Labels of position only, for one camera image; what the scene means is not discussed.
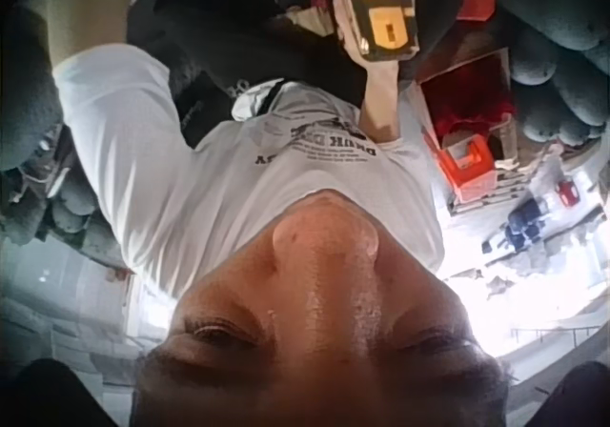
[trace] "white t-shirt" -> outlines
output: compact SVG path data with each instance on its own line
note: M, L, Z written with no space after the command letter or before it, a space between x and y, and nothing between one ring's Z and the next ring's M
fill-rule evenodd
M191 150L169 71L126 45L84 51L53 71L74 143L127 264L181 297L290 205L335 190L376 217L425 267L443 258L419 143L376 145L357 110L287 84L269 114L221 123ZM240 114L270 85L243 95Z

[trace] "skin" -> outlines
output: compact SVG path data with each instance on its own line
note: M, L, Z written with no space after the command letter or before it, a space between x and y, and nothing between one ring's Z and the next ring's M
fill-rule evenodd
M128 6L47 0L53 65L124 42ZM363 60L335 8L346 51L369 75L360 128L396 140L398 65ZM458 297L368 213L323 191L180 299L135 411L147 427L494 425L472 416L500 380Z

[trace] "man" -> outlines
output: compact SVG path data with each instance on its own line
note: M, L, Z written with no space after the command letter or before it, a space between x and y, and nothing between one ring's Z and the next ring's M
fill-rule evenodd
M433 275L442 240L425 156L400 136L398 64L363 60L335 3L361 111L269 71L235 103L251 118L191 151L167 69L122 44L128 5L48 0L47 16L101 209L130 267L179 300L133 423L502 424L503 372Z

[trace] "nose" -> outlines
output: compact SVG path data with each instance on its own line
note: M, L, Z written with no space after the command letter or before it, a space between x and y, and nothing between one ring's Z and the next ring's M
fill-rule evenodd
M366 354L381 316L375 225L351 203L322 196L284 218L273 245L281 352Z

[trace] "hand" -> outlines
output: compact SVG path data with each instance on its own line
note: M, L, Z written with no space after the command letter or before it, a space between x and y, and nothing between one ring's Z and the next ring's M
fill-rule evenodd
M339 38L343 40L345 51L350 55L350 58L369 74L398 74L398 62L396 60L389 62L370 62L362 57L357 45L356 36L351 27L351 14L346 9L344 1L333 0L333 4L335 5L336 22L339 25Z

